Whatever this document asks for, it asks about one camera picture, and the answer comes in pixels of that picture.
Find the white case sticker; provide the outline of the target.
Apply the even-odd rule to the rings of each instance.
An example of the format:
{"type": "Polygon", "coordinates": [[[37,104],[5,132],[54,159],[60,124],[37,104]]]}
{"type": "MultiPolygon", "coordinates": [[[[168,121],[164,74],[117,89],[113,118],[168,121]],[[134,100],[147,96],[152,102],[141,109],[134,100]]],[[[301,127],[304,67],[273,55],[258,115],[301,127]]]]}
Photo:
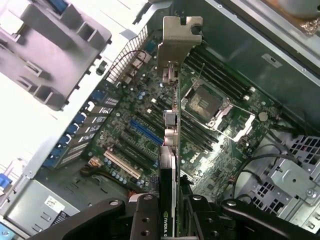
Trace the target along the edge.
{"type": "Polygon", "coordinates": [[[272,57],[270,54],[265,53],[261,56],[265,61],[267,61],[269,64],[271,64],[273,67],[275,67],[276,69],[282,67],[283,65],[276,60],[274,57],[272,57]]]}

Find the silver perforated drive cage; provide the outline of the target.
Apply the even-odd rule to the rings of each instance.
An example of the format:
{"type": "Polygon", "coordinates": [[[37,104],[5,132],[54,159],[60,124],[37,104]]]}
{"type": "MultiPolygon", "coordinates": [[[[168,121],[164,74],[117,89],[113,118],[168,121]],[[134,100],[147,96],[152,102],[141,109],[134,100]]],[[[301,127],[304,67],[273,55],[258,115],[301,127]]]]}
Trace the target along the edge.
{"type": "Polygon", "coordinates": [[[297,163],[269,157],[250,163],[236,185],[236,196],[260,210],[320,236],[320,137],[267,137],[255,155],[292,153],[297,163]]]}

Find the metal socket cover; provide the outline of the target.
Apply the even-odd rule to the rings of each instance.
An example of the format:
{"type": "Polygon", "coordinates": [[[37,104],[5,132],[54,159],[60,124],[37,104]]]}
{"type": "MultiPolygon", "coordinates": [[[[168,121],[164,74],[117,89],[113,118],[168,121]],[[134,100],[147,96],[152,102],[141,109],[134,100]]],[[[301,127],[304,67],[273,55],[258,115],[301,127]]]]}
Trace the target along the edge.
{"type": "Polygon", "coordinates": [[[226,127],[218,132],[237,143],[251,132],[255,119],[256,116],[251,113],[245,114],[245,116],[235,116],[232,119],[230,118],[226,127]]]}

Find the blue slot retainer tabs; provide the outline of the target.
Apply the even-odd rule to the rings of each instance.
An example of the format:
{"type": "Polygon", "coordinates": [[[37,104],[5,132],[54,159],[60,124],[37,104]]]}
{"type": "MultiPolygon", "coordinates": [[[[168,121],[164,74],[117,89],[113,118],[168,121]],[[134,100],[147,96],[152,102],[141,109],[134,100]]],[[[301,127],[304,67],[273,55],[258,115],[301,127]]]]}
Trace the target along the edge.
{"type": "Polygon", "coordinates": [[[108,108],[101,104],[106,96],[104,90],[91,93],[49,153],[44,167],[58,169],[82,154],[107,118],[108,108]]]}

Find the thin socket locking lever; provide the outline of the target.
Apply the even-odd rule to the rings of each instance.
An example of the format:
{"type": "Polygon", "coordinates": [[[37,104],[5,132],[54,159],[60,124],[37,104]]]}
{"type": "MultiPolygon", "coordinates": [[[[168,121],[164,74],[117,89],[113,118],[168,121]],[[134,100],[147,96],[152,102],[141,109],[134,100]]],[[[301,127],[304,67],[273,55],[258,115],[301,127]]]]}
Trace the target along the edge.
{"type": "Polygon", "coordinates": [[[204,67],[205,67],[205,63],[203,62],[202,65],[201,65],[201,68],[199,70],[198,76],[197,76],[197,83],[199,83],[200,80],[201,80],[201,74],[203,72],[204,67]]]}

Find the grey parts rack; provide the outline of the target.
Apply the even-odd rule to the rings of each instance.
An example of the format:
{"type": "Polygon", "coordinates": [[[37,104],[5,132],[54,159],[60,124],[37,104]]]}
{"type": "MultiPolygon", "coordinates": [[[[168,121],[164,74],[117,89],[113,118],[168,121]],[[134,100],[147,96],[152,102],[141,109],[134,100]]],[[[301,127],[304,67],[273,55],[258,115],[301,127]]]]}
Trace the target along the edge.
{"type": "Polygon", "coordinates": [[[47,0],[0,0],[0,87],[10,80],[54,111],[112,37],[85,9],[65,1],[59,15],[47,0]]]}

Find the blue expansion slot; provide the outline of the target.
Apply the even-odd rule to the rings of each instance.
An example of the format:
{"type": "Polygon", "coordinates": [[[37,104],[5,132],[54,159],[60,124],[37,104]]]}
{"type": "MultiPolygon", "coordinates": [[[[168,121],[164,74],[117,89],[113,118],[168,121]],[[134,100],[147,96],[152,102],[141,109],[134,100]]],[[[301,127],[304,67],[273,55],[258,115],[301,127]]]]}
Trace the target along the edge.
{"type": "Polygon", "coordinates": [[[151,132],[150,130],[148,130],[144,126],[142,126],[137,121],[131,119],[129,121],[129,124],[132,127],[134,127],[136,130],[140,131],[145,137],[147,137],[150,140],[152,140],[153,142],[155,142],[157,145],[160,145],[160,146],[163,145],[164,141],[160,137],[158,137],[156,134],[154,134],[153,132],[151,132]]]}

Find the hard disk with blue bracket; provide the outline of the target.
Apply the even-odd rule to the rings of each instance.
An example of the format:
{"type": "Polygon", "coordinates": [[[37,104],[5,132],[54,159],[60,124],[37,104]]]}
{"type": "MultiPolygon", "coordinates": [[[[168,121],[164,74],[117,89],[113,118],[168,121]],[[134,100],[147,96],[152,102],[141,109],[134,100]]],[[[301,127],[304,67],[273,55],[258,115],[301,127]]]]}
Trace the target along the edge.
{"type": "Polygon", "coordinates": [[[61,15],[69,5],[65,0],[47,0],[47,2],[58,15],[61,15]]]}

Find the grey power supply unit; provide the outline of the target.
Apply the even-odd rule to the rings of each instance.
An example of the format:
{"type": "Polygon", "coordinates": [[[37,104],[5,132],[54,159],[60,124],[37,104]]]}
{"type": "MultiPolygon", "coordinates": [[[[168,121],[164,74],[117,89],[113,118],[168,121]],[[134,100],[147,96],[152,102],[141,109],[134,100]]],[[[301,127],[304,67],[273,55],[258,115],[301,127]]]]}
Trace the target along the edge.
{"type": "Polygon", "coordinates": [[[73,216],[105,199],[95,179],[69,177],[24,179],[11,191],[0,213],[27,235],[49,228],[59,216],[73,216]]]}

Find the black RAM slot row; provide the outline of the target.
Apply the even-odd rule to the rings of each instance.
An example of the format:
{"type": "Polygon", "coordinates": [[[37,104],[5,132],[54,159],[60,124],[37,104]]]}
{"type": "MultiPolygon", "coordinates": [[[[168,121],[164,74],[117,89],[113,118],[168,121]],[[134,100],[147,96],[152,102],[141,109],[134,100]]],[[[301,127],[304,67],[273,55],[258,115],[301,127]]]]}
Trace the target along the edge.
{"type": "Polygon", "coordinates": [[[250,87],[239,80],[217,58],[201,47],[196,47],[186,57],[184,63],[199,73],[205,63],[201,76],[223,94],[237,102],[249,101],[252,93],[250,87]]]}

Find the black open PC case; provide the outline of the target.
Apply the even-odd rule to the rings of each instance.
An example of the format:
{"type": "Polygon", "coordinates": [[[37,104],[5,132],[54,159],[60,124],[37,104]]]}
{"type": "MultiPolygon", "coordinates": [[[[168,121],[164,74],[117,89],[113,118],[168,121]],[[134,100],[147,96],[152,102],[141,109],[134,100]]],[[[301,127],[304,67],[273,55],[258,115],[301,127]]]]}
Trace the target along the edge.
{"type": "MultiPolygon", "coordinates": [[[[259,146],[268,137],[279,144],[281,134],[294,138],[320,137],[320,0],[144,0],[141,5],[137,5],[136,0],[72,2],[111,32],[111,42],[58,111],[40,103],[11,80],[5,80],[0,87],[0,174],[4,173],[12,180],[4,191],[0,191],[0,210],[22,180],[75,174],[93,179],[90,171],[96,167],[88,157],[88,149],[102,126],[72,162],[56,169],[47,168],[43,163],[93,91],[106,92],[101,101],[108,108],[106,119],[116,109],[121,100],[121,87],[132,84],[138,71],[150,59],[147,45],[151,41],[155,41],[156,75],[163,85],[163,78],[158,73],[158,46],[163,40],[163,18],[166,16],[179,17],[182,25],[186,24],[187,17],[201,17],[202,26],[193,27],[192,32],[200,34],[202,40],[192,49],[204,45],[214,57],[279,107],[278,120],[259,146]],[[282,67],[275,68],[265,61],[262,55],[266,53],[282,67]]],[[[180,69],[180,88],[185,60],[180,69]]],[[[256,155],[259,146],[243,161],[234,180],[217,199],[195,193],[187,177],[181,175],[180,164],[179,234],[169,240],[197,240],[187,236],[181,227],[184,196],[202,196],[213,207],[229,199],[256,207],[251,200],[236,196],[237,182],[247,166],[253,161],[272,157],[298,162],[290,152],[256,155]]],[[[160,213],[160,147],[157,172],[151,177],[146,192],[129,194],[103,180],[99,181],[101,190],[107,194],[103,200],[117,198],[135,205],[138,197],[154,195],[160,213]]],[[[34,235],[26,234],[0,213],[0,240],[27,240],[34,235]]],[[[295,240],[320,240],[320,235],[295,225],[295,240]]]]}

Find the white expansion slot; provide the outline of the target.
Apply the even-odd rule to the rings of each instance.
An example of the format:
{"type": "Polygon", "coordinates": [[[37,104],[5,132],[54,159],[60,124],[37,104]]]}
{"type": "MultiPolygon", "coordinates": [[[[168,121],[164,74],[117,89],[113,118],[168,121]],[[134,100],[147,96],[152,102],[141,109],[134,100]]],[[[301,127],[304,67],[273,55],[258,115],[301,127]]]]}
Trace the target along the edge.
{"type": "Polygon", "coordinates": [[[116,155],[114,155],[111,151],[107,150],[103,154],[106,158],[108,158],[112,163],[123,169],[125,172],[127,172],[129,175],[131,175],[133,178],[139,180],[142,176],[142,174],[136,170],[134,167],[126,163],[124,160],[120,159],[116,155]]]}

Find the blue case latch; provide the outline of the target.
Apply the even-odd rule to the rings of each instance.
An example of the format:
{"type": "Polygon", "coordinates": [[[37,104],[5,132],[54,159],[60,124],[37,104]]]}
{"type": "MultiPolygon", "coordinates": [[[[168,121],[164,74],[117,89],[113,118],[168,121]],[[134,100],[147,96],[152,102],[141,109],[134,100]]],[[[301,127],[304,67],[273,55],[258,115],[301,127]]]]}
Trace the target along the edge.
{"type": "Polygon", "coordinates": [[[4,173],[0,173],[0,191],[3,192],[11,183],[12,180],[8,176],[4,173]]]}

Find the CPU socket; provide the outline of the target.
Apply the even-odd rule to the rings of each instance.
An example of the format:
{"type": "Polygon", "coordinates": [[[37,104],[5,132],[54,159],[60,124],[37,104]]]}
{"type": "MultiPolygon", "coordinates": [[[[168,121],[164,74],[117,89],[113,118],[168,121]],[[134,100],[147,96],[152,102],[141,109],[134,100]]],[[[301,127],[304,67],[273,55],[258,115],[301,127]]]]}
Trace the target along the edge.
{"type": "Polygon", "coordinates": [[[214,92],[199,78],[192,77],[189,85],[181,100],[183,112],[206,128],[223,132],[233,109],[230,99],[214,92]]]}

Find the green Dell motherboard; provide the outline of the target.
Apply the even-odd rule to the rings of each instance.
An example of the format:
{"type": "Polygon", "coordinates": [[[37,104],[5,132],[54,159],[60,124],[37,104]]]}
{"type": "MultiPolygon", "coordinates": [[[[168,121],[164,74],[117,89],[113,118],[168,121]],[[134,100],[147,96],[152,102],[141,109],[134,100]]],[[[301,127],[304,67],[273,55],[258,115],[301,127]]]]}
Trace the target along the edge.
{"type": "MultiPolygon", "coordinates": [[[[137,121],[164,140],[164,111],[172,107],[172,90],[162,85],[156,73],[155,44],[155,40],[147,44],[146,50],[150,54],[148,62],[137,72],[132,84],[121,87],[120,102],[106,118],[87,151],[90,162],[96,167],[96,170],[90,171],[93,179],[98,182],[111,182],[128,194],[147,192],[151,186],[151,178],[158,170],[160,147],[132,127],[130,120],[137,121]],[[112,152],[138,170],[141,173],[140,179],[135,179],[105,157],[105,151],[112,152]]],[[[200,79],[214,92],[228,98],[232,103],[233,109],[227,116],[228,122],[235,116],[255,115],[252,130],[247,136],[242,137],[239,142],[233,142],[219,131],[199,124],[185,114],[183,109],[181,111],[180,173],[187,177],[195,193],[212,199],[217,199],[227,184],[234,180],[243,161],[253,155],[254,150],[280,115],[280,109],[273,100],[235,71],[228,67],[227,69],[249,86],[249,91],[252,93],[250,100],[240,102],[232,100],[202,76],[200,79]],[[268,113],[266,122],[259,121],[260,112],[268,113]]],[[[190,79],[198,78],[198,74],[183,63],[181,100],[190,86],[190,79]]]]}

